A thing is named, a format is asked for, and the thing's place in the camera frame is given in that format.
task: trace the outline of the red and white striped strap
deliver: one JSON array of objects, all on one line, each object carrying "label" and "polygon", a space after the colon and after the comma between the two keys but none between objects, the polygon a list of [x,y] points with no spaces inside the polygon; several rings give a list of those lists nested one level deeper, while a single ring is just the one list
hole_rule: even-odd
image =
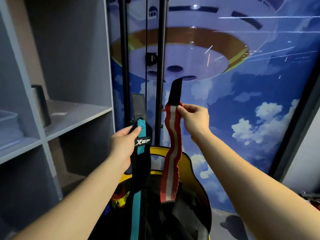
[{"label": "red and white striped strap", "polygon": [[177,106],[166,104],[165,110],[167,115],[164,123],[168,129],[171,146],[165,157],[160,183],[160,200],[161,202],[175,201],[179,185],[179,168],[178,162],[182,155],[181,139],[181,115]]}]

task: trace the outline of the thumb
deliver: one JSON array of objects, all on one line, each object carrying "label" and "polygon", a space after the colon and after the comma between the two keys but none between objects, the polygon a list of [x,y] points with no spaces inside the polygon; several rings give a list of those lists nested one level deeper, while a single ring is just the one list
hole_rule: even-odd
[{"label": "thumb", "polygon": [[178,105],[177,109],[178,109],[178,111],[179,111],[179,113],[181,114],[182,117],[187,117],[189,115],[189,112],[184,107],[182,107],[181,105]]},{"label": "thumb", "polygon": [[138,137],[140,131],[141,131],[141,127],[138,126],[138,127],[135,128],[135,129],[133,130],[133,132],[131,132],[128,136],[134,140],[134,139],[136,139],[136,138]]}]

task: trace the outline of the white storage box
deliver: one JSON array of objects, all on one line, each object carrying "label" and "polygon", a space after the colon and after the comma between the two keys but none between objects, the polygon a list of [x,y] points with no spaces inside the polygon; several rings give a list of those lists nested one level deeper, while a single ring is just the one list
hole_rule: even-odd
[{"label": "white storage box", "polygon": [[24,139],[18,123],[18,114],[0,110],[0,151]]}]

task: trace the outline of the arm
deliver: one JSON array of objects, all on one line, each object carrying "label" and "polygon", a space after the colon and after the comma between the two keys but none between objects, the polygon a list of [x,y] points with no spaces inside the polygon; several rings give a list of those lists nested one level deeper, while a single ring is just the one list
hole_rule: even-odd
[{"label": "arm", "polygon": [[12,240],[86,240],[130,166],[134,139],[141,131],[124,128],[111,138],[109,157],[54,208]]},{"label": "arm", "polygon": [[320,212],[215,137],[209,130],[206,108],[185,104],[178,110],[235,210],[257,239],[320,239]]}]

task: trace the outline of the shelving unit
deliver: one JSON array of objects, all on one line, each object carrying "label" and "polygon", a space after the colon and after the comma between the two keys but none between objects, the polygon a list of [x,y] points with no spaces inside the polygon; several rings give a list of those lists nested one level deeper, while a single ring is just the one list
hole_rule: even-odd
[{"label": "shelving unit", "polygon": [[[47,127],[31,84],[44,89]],[[18,114],[25,136],[0,151],[4,240],[109,154],[115,126],[105,0],[0,0],[0,110]]]}]

